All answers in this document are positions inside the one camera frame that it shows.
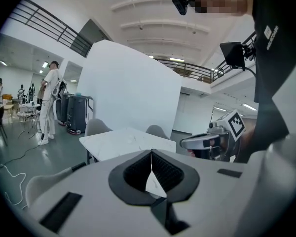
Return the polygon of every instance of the ceiling beam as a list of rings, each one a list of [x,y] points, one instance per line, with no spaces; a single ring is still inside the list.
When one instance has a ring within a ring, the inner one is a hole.
[[[191,49],[201,50],[200,46],[192,45],[187,42],[182,42],[178,39],[163,39],[163,38],[136,38],[129,39],[128,43],[167,43],[167,44],[176,44],[180,46],[186,46]]]
[[[185,57],[185,56],[182,56],[182,55],[174,55],[174,54],[171,54],[171,53],[151,53],[151,52],[144,52],[144,51],[140,51],[141,53],[145,54],[145,55],[148,55],[148,56],[154,56],[155,58],[157,57],[169,57],[169,58],[177,58],[177,59],[183,59],[185,60],[185,62],[188,62],[188,63],[192,63],[194,64],[194,61],[195,59],[193,58],[190,58],[190,57]]]
[[[121,24],[120,27],[122,29],[126,28],[133,28],[133,27],[140,27],[140,26],[148,26],[148,25],[164,25],[164,26],[178,26],[182,28],[190,28],[195,31],[202,32],[204,34],[208,34],[211,29],[206,26],[202,25],[195,25],[192,23],[187,23],[186,21],[177,21],[177,20],[142,20],[142,21],[135,21],[135,22],[129,22],[125,24]]]
[[[111,10],[115,11],[124,7],[128,7],[132,4],[138,4],[138,3],[145,3],[145,2],[156,2],[156,1],[172,1],[172,0],[125,0],[123,2],[116,3],[111,6]]]

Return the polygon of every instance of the white table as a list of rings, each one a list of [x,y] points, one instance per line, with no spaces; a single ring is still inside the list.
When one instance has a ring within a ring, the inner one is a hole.
[[[175,141],[166,140],[133,128],[81,137],[79,140],[98,161],[147,149],[167,150],[175,153],[177,144]]]
[[[3,108],[4,108],[4,111],[8,111],[8,110],[10,110],[10,114],[11,114],[11,120],[13,119],[13,110],[12,110],[12,108],[13,108],[13,106],[14,105],[0,105],[0,108],[3,106]]]
[[[19,104],[20,112],[34,112],[37,107],[39,107],[40,104]]]

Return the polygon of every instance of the camera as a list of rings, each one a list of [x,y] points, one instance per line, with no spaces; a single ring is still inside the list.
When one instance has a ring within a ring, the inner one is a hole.
[[[187,0],[172,0],[172,2],[181,15],[186,15],[188,6]]]

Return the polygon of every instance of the ceiling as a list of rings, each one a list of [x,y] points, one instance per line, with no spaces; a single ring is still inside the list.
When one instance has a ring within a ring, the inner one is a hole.
[[[76,80],[78,83],[79,78],[81,75],[82,67],[78,66],[77,64],[73,62],[68,62],[68,65],[66,67],[66,71],[64,74],[65,81],[69,82],[70,80]]]
[[[259,104],[254,102],[255,95],[255,78],[250,78],[244,82],[238,83],[223,90],[220,93],[213,93],[210,96],[205,94],[200,95],[199,91],[187,88],[181,88],[181,92],[185,94],[197,94],[201,98],[207,97],[215,101],[215,106],[227,111],[237,109],[245,118],[256,119],[258,112],[242,106],[248,104],[255,109],[258,109]]]
[[[181,16],[172,0],[70,1],[83,6],[113,41],[147,55],[180,58],[196,65],[204,65],[213,56],[239,21],[237,17],[194,13],[192,8]],[[232,38],[243,41],[253,32],[253,20],[246,20],[246,27],[235,31]]]
[[[9,67],[28,70],[42,76],[47,75],[49,69],[43,68],[44,62],[58,61],[60,64],[63,58],[40,49],[27,42],[0,34],[0,61],[3,61]]]

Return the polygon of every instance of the black pad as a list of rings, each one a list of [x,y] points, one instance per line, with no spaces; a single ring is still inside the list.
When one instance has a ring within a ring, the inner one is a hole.
[[[242,175],[242,172],[234,171],[230,169],[224,169],[224,168],[219,169],[217,173],[226,175],[226,176],[236,177],[236,178],[240,178],[240,176]]]
[[[50,231],[57,233],[81,198],[82,195],[68,192],[40,223]]]
[[[188,200],[199,183],[197,171],[158,150],[147,150],[115,167],[109,175],[109,186],[113,193],[130,205],[151,206],[156,199],[145,192],[152,170],[169,203]]]

